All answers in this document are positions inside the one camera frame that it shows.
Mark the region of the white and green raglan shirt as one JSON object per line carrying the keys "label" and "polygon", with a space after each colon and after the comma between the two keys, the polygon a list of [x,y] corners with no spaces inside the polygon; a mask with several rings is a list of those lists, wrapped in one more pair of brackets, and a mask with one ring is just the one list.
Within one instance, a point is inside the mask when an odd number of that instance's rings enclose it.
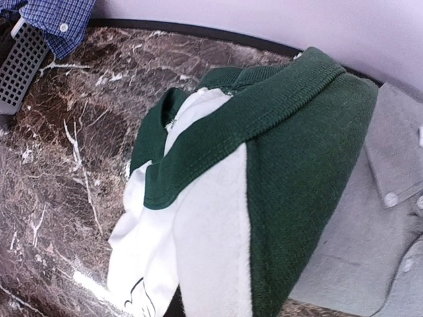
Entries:
{"label": "white and green raglan shirt", "polygon": [[317,48],[209,71],[143,119],[107,286],[133,316],[277,316],[362,151],[377,86]]}

